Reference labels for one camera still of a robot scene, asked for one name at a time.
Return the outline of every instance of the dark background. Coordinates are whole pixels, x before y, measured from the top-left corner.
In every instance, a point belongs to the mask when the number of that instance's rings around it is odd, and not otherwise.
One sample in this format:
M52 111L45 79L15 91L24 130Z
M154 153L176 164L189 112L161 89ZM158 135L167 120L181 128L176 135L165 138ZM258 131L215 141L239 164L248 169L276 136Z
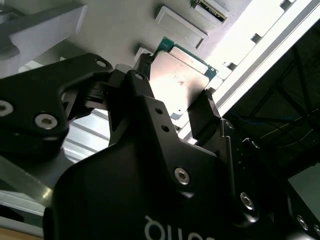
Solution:
M224 117L267 151L288 178L318 163L320 21Z

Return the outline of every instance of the bolt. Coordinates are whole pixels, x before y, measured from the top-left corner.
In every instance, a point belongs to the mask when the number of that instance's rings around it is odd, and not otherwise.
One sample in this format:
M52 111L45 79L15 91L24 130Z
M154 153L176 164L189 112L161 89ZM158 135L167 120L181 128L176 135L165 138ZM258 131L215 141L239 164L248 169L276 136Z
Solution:
M230 129L233 129L234 127L231 125L230 122L226 121L225 124L230 128Z
M301 227L304 230L308 231L309 227L308 227L306 221L303 219L303 217L302 216L297 216L296 219L298 220L298 222L301 225Z
M188 185L190 183L190 177L186 170L183 168L176 168L174 170L174 176L182 185Z
M316 231L316 233L320 236L320 227L318 225L314 225L313 228Z
M241 202L245 205L245 207L247 209L249 209L249 210L255 209L254 202L251 200L251 198L245 192L242 192L240 194L240 199L241 199Z
M42 129L50 130L58 125L57 119L50 114L39 114L34 119L35 124Z
M141 80L144 79L144 77L141 76L141 74L139 74L139 73L136 73L135 76L136 76L138 79L141 79Z
M260 148L259 145L256 144L254 141L251 141L251 143L252 143L252 145L253 145L256 149L259 149L259 148Z
M0 117L7 116L14 111L14 107L7 101L0 100Z
M107 66L107 64L105 64L103 61L97 60L96 64L98 64L99 66L105 68Z

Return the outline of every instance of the wooden surface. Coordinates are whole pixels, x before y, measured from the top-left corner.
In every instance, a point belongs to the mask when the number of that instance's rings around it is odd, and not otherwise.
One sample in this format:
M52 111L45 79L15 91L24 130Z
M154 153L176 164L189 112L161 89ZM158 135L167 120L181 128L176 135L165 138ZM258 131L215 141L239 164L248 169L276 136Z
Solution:
M42 240L43 238L0 227L0 240Z

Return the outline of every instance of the screw hole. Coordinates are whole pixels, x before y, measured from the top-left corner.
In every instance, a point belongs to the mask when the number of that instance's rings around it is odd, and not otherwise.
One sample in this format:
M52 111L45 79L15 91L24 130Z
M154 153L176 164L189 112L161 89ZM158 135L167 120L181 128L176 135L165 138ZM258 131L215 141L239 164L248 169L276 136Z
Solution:
M162 110L160 108L156 108L155 111L158 113L158 114L163 114Z
M166 133L168 133L170 130L166 125L162 125L161 126L162 130L165 131Z
M105 64L103 61L97 60L96 64L98 64L99 66L105 68L107 66L107 64Z
M144 79L144 77L141 76L139 73L136 73L135 76L136 76L138 79L141 79L141 80Z
M185 180L187 177L186 175L183 173L183 172L179 172L179 177L182 179L182 180Z
M50 124L52 124L52 120L50 120L50 119L48 119L48 118L42 119L41 122L42 122L43 124L45 124L45 125L50 125Z

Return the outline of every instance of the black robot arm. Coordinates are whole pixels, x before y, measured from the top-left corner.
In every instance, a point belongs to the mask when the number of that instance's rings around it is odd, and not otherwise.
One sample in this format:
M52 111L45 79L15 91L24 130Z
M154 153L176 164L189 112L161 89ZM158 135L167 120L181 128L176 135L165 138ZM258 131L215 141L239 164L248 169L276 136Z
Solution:
M123 73L86 54L0 80L0 176L46 206L45 239L320 239L318 220L210 91L179 139L149 84L152 57ZM109 111L110 146L72 164L69 122Z

